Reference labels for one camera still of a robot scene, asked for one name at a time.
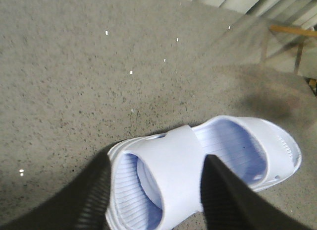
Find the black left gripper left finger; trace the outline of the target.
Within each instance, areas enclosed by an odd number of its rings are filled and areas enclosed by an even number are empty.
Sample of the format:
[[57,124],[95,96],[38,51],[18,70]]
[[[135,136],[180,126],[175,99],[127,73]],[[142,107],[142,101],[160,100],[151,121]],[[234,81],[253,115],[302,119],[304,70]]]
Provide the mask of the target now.
[[99,152],[55,196],[31,212],[1,226],[2,230],[101,230],[110,197],[111,164]]

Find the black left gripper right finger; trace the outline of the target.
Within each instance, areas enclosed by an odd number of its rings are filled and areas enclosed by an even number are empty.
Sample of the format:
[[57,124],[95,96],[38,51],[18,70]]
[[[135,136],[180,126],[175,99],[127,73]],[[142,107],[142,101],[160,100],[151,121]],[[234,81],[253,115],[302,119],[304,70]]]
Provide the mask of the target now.
[[251,190],[216,155],[207,155],[201,203],[209,230],[307,230]]

